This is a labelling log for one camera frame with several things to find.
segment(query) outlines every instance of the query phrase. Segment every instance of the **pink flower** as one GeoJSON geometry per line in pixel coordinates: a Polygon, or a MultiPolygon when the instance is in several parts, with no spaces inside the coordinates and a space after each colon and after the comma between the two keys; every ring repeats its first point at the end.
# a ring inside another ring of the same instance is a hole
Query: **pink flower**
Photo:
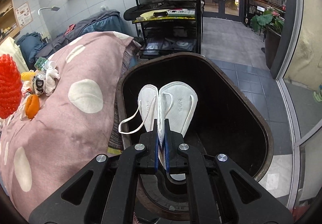
{"type": "Polygon", "coordinates": [[[273,12],[272,12],[272,15],[277,16],[277,17],[279,17],[279,16],[280,16],[280,14],[279,14],[277,11],[273,11],[273,12]]]}

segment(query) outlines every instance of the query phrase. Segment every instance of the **white oval spot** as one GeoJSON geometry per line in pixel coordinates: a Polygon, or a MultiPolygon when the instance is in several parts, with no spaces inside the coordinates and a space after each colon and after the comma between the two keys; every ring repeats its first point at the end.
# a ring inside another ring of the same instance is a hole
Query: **white oval spot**
{"type": "Polygon", "coordinates": [[[54,57],[54,53],[51,56],[48,57],[48,60],[51,60],[52,57],[54,57]]]}
{"type": "Polygon", "coordinates": [[[31,175],[31,168],[27,159],[24,148],[20,147],[16,150],[13,159],[14,174],[18,180],[21,189],[24,192],[31,190],[33,178],[31,175]]]}
{"type": "Polygon", "coordinates": [[[103,108],[99,85],[90,79],[73,83],[68,92],[70,102],[85,113],[96,113],[103,108]]]}
{"type": "Polygon", "coordinates": [[[4,164],[5,165],[7,165],[8,151],[9,151],[9,141],[7,141],[7,143],[5,145],[5,150],[4,150],[4,164]]]}
{"type": "Polygon", "coordinates": [[[66,63],[69,63],[72,59],[74,59],[77,55],[79,55],[83,50],[85,50],[84,45],[76,46],[66,57],[66,63]]]}
{"type": "Polygon", "coordinates": [[[126,35],[124,33],[120,33],[120,32],[113,32],[113,33],[117,38],[120,38],[121,40],[125,40],[129,37],[128,35],[126,35]]]}
{"type": "Polygon", "coordinates": [[[77,43],[79,40],[81,40],[83,37],[78,37],[75,40],[73,40],[72,42],[70,42],[68,45],[74,45],[75,43],[77,43]]]}

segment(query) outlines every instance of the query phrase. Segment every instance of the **pink blanket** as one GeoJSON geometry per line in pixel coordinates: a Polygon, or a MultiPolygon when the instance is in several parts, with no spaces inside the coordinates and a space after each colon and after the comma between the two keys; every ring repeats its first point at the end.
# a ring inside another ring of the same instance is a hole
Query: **pink blanket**
{"type": "Polygon", "coordinates": [[[115,91],[138,44],[118,32],[86,34],[55,53],[61,80],[33,120],[17,112],[2,129],[0,172],[26,219],[99,153],[107,153],[115,91]]]}

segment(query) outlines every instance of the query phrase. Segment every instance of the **black trash bin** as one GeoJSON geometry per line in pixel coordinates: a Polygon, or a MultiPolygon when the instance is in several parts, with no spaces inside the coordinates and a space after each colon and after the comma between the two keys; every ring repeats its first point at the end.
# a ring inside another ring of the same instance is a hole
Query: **black trash bin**
{"type": "MultiPolygon", "coordinates": [[[[172,81],[190,85],[198,95],[185,142],[203,153],[225,153],[259,181],[273,158],[273,137],[268,124],[247,97],[210,60],[195,53],[175,53],[142,63],[119,80],[117,102],[120,121],[137,109],[141,88],[153,84],[161,88],[172,81]]],[[[140,114],[124,124],[132,131],[142,123],[140,114]]],[[[122,135],[123,146],[138,143],[140,131],[122,135]]],[[[150,211],[170,220],[189,220],[185,181],[173,180],[165,172],[142,175],[137,197],[150,211]]]]}

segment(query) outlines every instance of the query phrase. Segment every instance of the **metal screw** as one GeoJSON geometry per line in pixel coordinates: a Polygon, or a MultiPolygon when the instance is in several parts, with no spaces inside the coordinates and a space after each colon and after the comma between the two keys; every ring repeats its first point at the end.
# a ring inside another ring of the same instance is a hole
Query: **metal screw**
{"type": "Polygon", "coordinates": [[[218,159],[219,161],[226,161],[226,160],[228,160],[228,157],[227,157],[227,155],[226,155],[226,154],[219,154],[219,155],[217,156],[217,159],[218,159]]]}
{"type": "Polygon", "coordinates": [[[134,146],[134,148],[137,150],[137,151],[141,151],[145,148],[144,144],[142,143],[138,143],[134,146]]]}
{"type": "Polygon", "coordinates": [[[183,150],[183,151],[186,151],[187,149],[189,149],[189,145],[187,143],[181,143],[179,145],[179,149],[183,150]]]}
{"type": "Polygon", "coordinates": [[[104,161],[106,161],[106,156],[104,154],[98,155],[96,157],[96,161],[97,162],[104,162],[104,161]]]}

